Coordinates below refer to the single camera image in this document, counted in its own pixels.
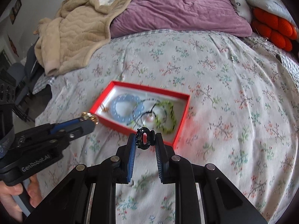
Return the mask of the red cardboard jewelry box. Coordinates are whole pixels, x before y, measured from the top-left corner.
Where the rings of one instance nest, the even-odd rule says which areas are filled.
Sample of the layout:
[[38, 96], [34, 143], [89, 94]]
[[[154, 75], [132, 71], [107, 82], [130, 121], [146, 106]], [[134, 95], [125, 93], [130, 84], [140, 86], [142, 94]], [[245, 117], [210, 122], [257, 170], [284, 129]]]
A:
[[[111, 81], [90, 109], [99, 121], [129, 135], [146, 127], [161, 133], [164, 143], [176, 147], [189, 107], [190, 95], [151, 86]], [[103, 104], [110, 108], [102, 112]]]

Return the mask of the dark chair beside bed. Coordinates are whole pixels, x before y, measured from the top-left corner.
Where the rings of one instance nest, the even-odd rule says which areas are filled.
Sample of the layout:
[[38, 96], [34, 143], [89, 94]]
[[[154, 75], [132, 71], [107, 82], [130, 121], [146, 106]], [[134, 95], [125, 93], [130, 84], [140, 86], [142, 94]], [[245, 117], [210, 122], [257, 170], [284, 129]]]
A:
[[25, 99], [27, 97], [32, 98], [34, 86], [45, 72], [35, 55], [35, 45], [36, 43], [31, 45], [28, 49], [24, 65], [22, 63], [14, 63], [7, 70], [8, 74], [16, 80], [15, 105], [13, 106], [13, 112], [24, 122], [34, 122], [34, 119], [29, 116], [29, 107], [24, 110], [22, 109], [21, 104], [24, 102], [26, 103]]

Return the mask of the beige fleece blanket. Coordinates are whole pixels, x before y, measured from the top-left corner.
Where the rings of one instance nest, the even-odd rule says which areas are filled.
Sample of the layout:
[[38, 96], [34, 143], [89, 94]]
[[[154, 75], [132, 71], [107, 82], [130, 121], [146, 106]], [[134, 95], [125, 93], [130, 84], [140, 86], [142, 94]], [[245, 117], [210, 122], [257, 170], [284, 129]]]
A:
[[132, 0], [64, 0], [55, 18], [43, 18], [34, 34], [34, 53], [46, 76], [58, 76], [89, 64], [96, 50], [111, 40], [110, 24]]

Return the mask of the floral white bed sheet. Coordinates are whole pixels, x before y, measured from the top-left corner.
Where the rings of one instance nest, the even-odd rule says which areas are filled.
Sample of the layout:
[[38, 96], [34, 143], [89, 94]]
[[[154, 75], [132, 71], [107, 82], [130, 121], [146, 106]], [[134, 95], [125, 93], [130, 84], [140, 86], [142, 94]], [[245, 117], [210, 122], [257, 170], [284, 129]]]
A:
[[52, 99], [36, 125], [89, 111], [113, 81], [190, 96], [173, 102], [184, 120], [175, 152], [215, 164], [268, 223], [298, 190], [298, 60], [252, 35], [158, 30], [113, 39], [80, 70], [42, 78]]

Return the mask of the purple quilted pillow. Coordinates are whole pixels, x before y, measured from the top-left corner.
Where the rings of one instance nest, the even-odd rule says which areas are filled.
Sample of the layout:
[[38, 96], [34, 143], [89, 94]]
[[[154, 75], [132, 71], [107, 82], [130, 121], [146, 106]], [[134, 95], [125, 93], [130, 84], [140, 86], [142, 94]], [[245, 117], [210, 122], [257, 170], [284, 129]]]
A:
[[110, 26], [112, 38], [158, 29], [252, 35], [249, 22], [230, 0], [132, 0]]

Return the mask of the orange plush toy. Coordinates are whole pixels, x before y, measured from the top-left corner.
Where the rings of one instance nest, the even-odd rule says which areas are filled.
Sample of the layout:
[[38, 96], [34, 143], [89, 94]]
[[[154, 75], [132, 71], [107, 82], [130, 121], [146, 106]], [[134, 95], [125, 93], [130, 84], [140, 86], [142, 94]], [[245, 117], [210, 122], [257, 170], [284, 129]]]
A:
[[261, 8], [253, 8], [251, 28], [263, 38], [286, 52], [293, 49], [292, 42], [298, 38], [296, 27], [289, 21]]

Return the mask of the white patterned pillow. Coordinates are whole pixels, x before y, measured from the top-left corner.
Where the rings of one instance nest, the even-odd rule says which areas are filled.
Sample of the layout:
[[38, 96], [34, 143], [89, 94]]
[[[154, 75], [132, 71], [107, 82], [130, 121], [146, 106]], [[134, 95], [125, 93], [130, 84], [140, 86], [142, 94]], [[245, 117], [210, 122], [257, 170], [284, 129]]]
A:
[[280, 0], [230, 0], [236, 13], [244, 18], [248, 23], [252, 21], [250, 7], [260, 8], [278, 17], [286, 19], [292, 25], [296, 26], [290, 12]]

